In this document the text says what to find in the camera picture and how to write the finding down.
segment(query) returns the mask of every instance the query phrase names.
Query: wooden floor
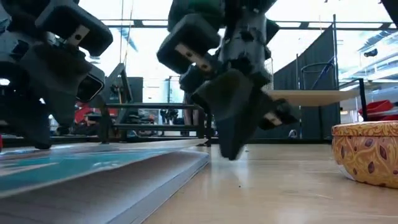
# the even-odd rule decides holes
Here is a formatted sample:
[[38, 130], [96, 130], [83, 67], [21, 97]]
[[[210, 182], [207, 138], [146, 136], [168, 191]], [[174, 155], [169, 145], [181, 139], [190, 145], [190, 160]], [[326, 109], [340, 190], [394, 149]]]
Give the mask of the wooden floor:
[[236, 162], [209, 152], [211, 164], [145, 224], [398, 222], [398, 190], [344, 178], [328, 145], [249, 145]]

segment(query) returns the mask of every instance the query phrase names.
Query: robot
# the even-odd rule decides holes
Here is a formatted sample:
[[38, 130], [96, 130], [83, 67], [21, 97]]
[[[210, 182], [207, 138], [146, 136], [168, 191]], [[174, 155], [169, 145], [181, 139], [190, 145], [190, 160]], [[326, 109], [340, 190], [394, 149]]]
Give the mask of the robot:
[[[257, 127], [297, 122], [286, 100], [272, 99], [264, 62], [279, 26], [265, 17], [276, 0], [173, 0], [160, 63], [180, 74], [180, 87], [215, 118], [221, 155], [239, 157]], [[221, 40], [220, 28], [225, 27]], [[217, 49], [210, 55], [210, 49]]]
[[113, 36], [78, 3], [1, 0], [0, 133], [49, 149], [49, 115], [68, 128], [76, 101], [89, 102], [102, 90], [104, 72], [81, 49], [100, 56]]

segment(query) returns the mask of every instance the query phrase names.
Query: floor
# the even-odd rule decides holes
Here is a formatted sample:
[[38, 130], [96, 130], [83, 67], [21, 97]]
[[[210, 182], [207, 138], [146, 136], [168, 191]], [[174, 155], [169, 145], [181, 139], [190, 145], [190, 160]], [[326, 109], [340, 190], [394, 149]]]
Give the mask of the floor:
[[236, 162], [199, 150], [211, 164], [145, 224], [398, 222], [398, 191], [344, 178], [329, 145], [249, 145]]

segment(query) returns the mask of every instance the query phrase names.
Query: black curtain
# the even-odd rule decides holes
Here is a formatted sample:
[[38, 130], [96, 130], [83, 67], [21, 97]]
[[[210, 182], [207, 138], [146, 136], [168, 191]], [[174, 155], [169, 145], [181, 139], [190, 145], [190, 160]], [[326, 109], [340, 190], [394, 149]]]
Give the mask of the black curtain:
[[[333, 59], [334, 41], [333, 27], [330, 26], [318, 37], [316, 41], [298, 59], [299, 82], [301, 90], [311, 91], [315, 80], [318, 79], [325, 64]], [[336, 90], [337, 81], [335, 68], [331, 67], [324, 76], [319, 79], [314, 90]], [[302, 137], [303, 139], [324, 139], [331, 136], [331, 127], [340, 123], [340, 104], [323, 106], [322, 111], [323, 136], [320, 136], [320, 116], [319, 109], [316, 107], [301, 107], [302, 115]]]
[[[274, 89], [275, 90], [297, 90], [299, 81], [297, 77], [297, 62], [294, 60], [281, 68], [274, 74]], [[299, 130], [299, 124], [282, 125], [272, 130], [263, 131], [257, 129], [255, 132], [255, 138], [277, 138], [286, 139], [288, 138], [290, 130]]]

